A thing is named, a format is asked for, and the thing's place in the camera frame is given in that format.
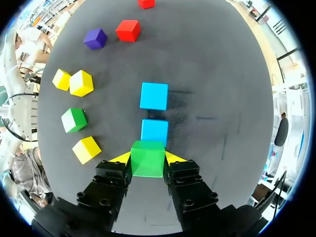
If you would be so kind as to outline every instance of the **black table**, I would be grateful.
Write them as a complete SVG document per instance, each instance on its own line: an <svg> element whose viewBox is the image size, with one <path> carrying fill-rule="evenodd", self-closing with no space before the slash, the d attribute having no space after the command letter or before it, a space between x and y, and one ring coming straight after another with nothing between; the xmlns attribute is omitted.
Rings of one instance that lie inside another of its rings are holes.
<svg viewBox="0 0 316 237"><path fill-rule="evenodd" d="M42 76L39 147L57 197L76 203L103 159L129 151L140 139L142 119L170 122L166 150L194 159L220 208L247 202L267 159L273 126L269 73L251 30L224 0L157 0L142 10L137 0L87 0L61 32ZM115 29L124 19L140 21L136 43L120 42ZM83 44L101 27L103 49ZM94 91L76 97L51 82L57 69L85 70ZM169 84L168 110L139 108L143 81ZM88 125L66 134L61 116L83 108ZM72 147L93 136L102 153L81 165ZM113 230L165 234L180 224L163 179L134 177Z"/></svg>

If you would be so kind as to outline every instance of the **blue cube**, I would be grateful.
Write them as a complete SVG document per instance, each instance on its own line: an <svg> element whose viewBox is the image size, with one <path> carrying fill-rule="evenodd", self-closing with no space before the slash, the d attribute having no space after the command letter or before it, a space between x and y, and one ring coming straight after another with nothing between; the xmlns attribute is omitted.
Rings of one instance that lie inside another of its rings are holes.
<svg viewBox="0 0 316 237"><path fill-rule="evenodd" d="M166 110L167 99L167 84L143 82L140 108L145 110Z"/></svg>
<svg viewBox="0 0 316 237"><path fill-rule="evenodd" d="M92 50L103 48L106 41L107 41L107 35L104 33L104 31L101 28L94 29L92 31L89 31L85 38L84 43L91 48Z"/></svg>
<svg viewBox="0 0 316 237"><path fill-rule="evenodd" d="M142 122L142 141L162 142L164 147L167 146L168 121L143 119Z"/></svg>

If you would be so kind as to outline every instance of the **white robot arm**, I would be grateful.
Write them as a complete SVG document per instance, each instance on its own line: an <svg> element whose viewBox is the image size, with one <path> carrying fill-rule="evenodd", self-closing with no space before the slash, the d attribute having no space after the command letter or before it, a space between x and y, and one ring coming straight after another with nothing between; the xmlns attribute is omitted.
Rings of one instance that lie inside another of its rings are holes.
<svg viewBox="0 0 316 237"><path fill-rule="evenodd" d="M32 140L32 128L37 127L38 98L33 94L34 85L27 85L18 69L15 56L16 29L10 28L5 34L3 52L0 56L1 82L8 94L9 105L0 108L0 115L9 119L11 125L4 133L0 144L0 174L11 169L13 159L22 140Z"/></svg>

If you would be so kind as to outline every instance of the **black cable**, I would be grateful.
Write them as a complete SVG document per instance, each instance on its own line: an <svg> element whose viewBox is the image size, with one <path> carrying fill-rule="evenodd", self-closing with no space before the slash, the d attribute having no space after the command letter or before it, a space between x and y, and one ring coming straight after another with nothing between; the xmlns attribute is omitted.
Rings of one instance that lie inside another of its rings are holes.
<svg viewBox="0 0 316 237"><path fill-rule="evenodd" d="M8 125L4 122L4 120L1 118L2 120L2 123L4 125L4 127L14 136L16 137L17 139L23 141L23 142L37 142L38 140L35 140L35 141L30 141L30 140L26 140L24 139L23 137L21 137L19 134L16 134L15 132L13 132L9 127Z"/></svg>
<svg viewBox="0 0 316 237"><path fill-rule="evenodd" d="M282 185L281 185L281 188L280 188L280 193L279 193L278 196L277 196L276 208L275 208L275 212L274 212L274 214L273 214L272 220L273 220L273 219L275 218L275 216L277 215L277 205L278 205L278 203L279 203L279 201L280 201L281 192L282 192L282 190L283 190L283 185L284 185L284 183L285 183L286 171L284 172L283 176L284 176L284 178L283 178L283 182L282 182Z"/></svg>
<svg viewBox="0 0 316 237"><path fill-rule="evenodd" d="M19 95L32 95L32 96L38 96L39 94L37 92L34 92L34 93L18 93L18 94L15 94L15 95L12 95L11 97L8 98L9 99L12 99L16 96L19 96Z"/></svg>

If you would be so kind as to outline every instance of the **green cube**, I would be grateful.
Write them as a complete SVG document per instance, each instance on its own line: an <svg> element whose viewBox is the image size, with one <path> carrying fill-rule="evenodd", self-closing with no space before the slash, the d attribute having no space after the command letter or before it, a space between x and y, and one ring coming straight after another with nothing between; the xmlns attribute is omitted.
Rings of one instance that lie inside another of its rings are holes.
<svg viewBox="0 0 316 237"><path fill-rule="evenodd" d="M76 132L87 125L82 109L70 108L62 116L64 129L67 133Z"/></svg>
<svg viewBox="0 0 316 237"><path fill-rule="evenodd" d="M133 176L162 177L165 156L162 142L136 141L130 155Z"/></svg>

